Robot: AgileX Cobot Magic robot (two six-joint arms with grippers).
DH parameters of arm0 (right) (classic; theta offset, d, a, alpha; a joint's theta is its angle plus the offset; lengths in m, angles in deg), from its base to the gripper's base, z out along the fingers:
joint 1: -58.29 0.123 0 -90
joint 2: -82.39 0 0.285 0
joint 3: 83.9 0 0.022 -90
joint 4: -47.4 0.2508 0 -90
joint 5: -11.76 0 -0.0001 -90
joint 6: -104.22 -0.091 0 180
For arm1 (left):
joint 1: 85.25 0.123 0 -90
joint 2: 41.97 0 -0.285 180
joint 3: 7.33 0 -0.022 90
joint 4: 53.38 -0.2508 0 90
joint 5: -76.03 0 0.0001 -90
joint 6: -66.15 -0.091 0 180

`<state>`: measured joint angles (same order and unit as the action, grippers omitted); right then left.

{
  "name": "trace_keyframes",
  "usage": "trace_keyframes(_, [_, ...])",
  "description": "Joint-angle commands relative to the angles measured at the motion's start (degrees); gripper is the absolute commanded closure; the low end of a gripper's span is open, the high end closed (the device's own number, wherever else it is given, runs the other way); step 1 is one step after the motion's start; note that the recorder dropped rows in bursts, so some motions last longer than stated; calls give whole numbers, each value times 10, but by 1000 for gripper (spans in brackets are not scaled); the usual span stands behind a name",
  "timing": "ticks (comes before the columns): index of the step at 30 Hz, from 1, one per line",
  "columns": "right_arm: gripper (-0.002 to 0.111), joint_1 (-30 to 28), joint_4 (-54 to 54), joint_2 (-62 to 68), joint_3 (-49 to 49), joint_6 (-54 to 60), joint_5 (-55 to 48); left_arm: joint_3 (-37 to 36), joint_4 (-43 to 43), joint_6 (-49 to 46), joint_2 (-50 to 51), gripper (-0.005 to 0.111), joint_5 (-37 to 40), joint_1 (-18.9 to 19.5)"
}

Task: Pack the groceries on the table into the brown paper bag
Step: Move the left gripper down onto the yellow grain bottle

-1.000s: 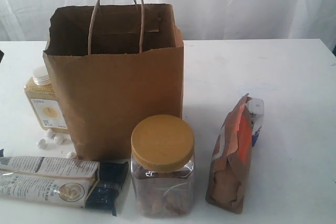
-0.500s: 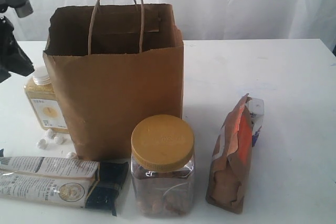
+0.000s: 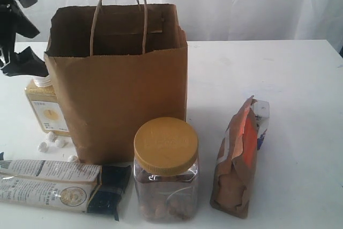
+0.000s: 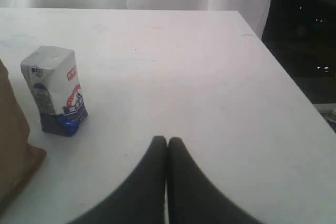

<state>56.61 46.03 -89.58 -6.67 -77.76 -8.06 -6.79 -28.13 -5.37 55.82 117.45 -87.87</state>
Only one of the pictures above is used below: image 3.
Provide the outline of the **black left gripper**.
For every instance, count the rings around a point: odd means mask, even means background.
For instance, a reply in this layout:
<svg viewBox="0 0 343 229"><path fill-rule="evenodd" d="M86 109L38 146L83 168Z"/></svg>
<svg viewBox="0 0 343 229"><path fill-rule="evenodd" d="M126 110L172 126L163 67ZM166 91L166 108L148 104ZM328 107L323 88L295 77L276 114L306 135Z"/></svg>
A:
<svg viewBox="0 0 343 229"><path fill-rule="evenodd" d="M8 77L29 75L47 77L45 62L31 47L20 53L14 52L16 35L35 38L40 34L37 27L25 16L21 8L29 8L38 0L1 0L1 71Z"/></svg>

